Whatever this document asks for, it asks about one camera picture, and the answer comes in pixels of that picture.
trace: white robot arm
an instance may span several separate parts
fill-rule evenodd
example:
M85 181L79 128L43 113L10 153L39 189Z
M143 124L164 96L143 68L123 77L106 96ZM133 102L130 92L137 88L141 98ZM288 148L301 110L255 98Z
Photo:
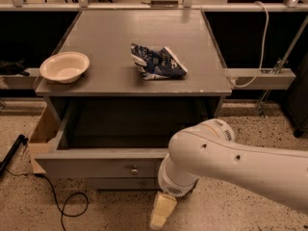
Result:
M176 133L159 170L162 190L183 196L206 176L308 215L308 152L242 145L234 139L231 127L220 119Z

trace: white bowl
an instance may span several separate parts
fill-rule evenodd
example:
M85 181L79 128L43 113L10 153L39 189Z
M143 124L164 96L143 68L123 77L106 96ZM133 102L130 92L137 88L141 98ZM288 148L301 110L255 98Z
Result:
M42 77L60 83L72 83L88 69L89 58L79 52L63 52L46 59L40 66Z

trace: speckled floor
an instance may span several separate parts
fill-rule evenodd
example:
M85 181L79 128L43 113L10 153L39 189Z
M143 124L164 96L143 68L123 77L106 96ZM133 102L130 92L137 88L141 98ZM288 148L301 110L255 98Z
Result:
M7 102L0 113L2 157L19 134L29 137L39 121L43 102ZM308 135L296 139L294 127L277 104L265 106L267 117L258 116L254 104L225 103L219 117L233 127L237 142L308 150ZM32 171L30 154L21 146L8 170L14 174ZM51 179L60 206L73 193L85 193L90 201L78 218L64 217L66 230L150 230L148 227L155 192L99 192L84 179ZM1 230L63 230L61 214L45 179L35 176L0 178ZM76 196L65 211L77 214L85 200ZM262 196L214 179L202 178L192 194L182 199L167 220L165 231L192 230L305 230L308 217Z

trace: cable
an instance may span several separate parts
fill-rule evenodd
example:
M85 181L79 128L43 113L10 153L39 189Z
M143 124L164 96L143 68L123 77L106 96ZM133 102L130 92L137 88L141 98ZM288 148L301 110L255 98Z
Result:
M44 178L50 185L51 189L52 189L52 193L54 194L54 199L55 199L55 202L56 202L56 205L57 205L57 208L59 210L59 212L61 213L61 226L63 228L64 231L66 231L65 227L64 227L64 217L68 217L68 218L78 218L79 216L81 216L82 214L84 214L88 207L89 207L89 199L88 197L83 193L83 192L76 192L76 193L73 193L72 195L70 195L65 203L64 203L64 206L63 208L61 209L60 206L59 206L59 203L58 203L58 198L57 198L57 194L56 194L56 191L55 191L55 188L53 186L53 184L51 183L51 181L44 175L42 174L34 174L34 173L22 173L22 174L14 174L14 173L11 173L9 172L7 169L6 169L6 172L9 173L10 175L12 176L29 176L29 175L33 175L33 176L36 176L38 178ZM68 201L70 198L72 198L73 196L76 196L76 195L81 195L83 196L85 199L86 199L86 207L85 207L85 210L83 210L81 213L79 214L76 214L76 215L71 215L71 214L67 214L64 209L65 209L65 206L67 205Z
M266 25L265 25L265 28L264 28L264 33L263 33L263 38L262 38L260 64L259 64L258 70L256 71L255 76L254 76L249 82L247 82L246 84L243 84L243 85L236 85L235 83L232 83L232 82L230 81L230 82L231 82L231 85L233 85L233 86L236 87L236 88L240 88L240 89L249 86L249 85L258 77L258 72L259 72L259 70L262 68L262 64L263 64L264 47L265 47L265 41L266 41L266 35L267 35L267 30L268 30L268 25L269 25L270 17L269 17L269 12L268 12L267 8L265 7L265 5L264 5L262 2L256 1L255 4L257 4L257 5L259 5L260 7L262 7L262 8L265 10L265 13L266 13L266 16L267 16Z

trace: table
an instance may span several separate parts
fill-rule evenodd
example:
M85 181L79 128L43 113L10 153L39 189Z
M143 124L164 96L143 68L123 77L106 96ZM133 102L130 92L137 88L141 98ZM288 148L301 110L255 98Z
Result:
M131 43L168 46L187 76L144 81ZM217 116L231 94L200 10L84 10L60 51L86 54L90 69L69 85L39 83L61 125L53 150L36 159L50 176L99 189L157 189L170 136Z

